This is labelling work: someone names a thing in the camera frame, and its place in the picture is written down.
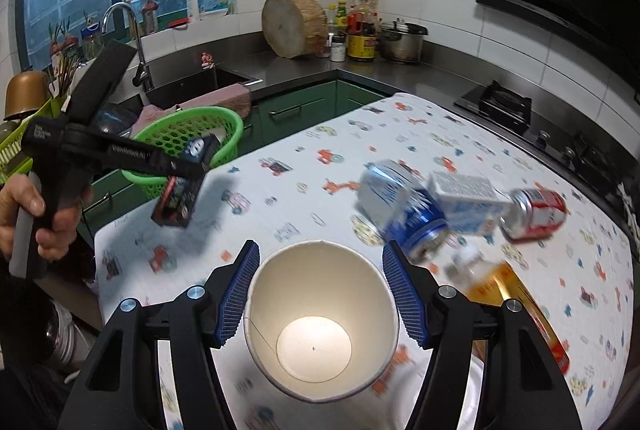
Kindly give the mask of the person's left hand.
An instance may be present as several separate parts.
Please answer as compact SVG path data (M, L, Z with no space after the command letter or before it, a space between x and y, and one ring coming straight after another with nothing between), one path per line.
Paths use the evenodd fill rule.
M52 228L40 229L36 233L38 254L47 261L62 259L76 239L76 231L81 217L81 204L92 198L92 187L87 185L80 198L73 205L58 209L52 221ZM46 203L35 184L26 175L13 175L1 189L1 254L11 259L15 224L18 211L23 208L35 217L44 214Z

